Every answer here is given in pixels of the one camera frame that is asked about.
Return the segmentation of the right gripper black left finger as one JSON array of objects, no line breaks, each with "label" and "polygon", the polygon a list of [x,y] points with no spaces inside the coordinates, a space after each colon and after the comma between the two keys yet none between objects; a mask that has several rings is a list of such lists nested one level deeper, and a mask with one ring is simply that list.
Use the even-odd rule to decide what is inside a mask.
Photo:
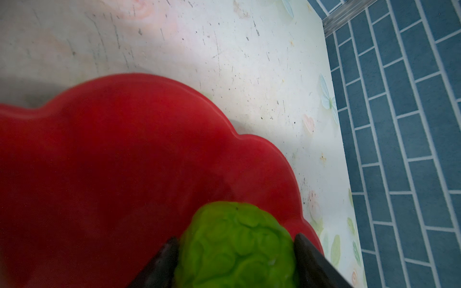
[{"label": "right gripper black left finger", "polygon": [[127,287],[171,288],[178,265],[179,248],[178,238],[170,238]]}]

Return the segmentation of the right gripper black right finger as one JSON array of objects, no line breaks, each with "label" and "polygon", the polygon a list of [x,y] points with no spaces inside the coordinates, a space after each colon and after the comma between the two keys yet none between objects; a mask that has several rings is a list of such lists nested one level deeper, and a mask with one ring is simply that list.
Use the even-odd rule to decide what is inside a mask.
[{"label": "right gripper black right finger", "polygon": [[297,234],[294,253],[300,288],[352,288],[304,234]]}]

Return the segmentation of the green spotted fake fruit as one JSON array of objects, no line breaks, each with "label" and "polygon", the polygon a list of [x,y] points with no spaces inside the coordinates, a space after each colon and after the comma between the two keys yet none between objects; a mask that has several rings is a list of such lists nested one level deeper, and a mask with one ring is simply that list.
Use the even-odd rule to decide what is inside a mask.
[{"label": "green spotted fake fruit", "polygon": [[297,288],[294,241],[268,212],[213,202],[180,238],[176,288]]}]

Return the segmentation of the red flower-shaped plate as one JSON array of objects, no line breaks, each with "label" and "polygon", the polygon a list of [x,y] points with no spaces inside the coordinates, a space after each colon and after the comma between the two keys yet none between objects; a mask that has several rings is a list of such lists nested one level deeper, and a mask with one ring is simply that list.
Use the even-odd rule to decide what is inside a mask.
[{"label": "red flower-shaped plate", "polygon": [[114,74],[1,106],[2,287],[124,288],[215,201],[322,247],[285,156],[187,85]]}]

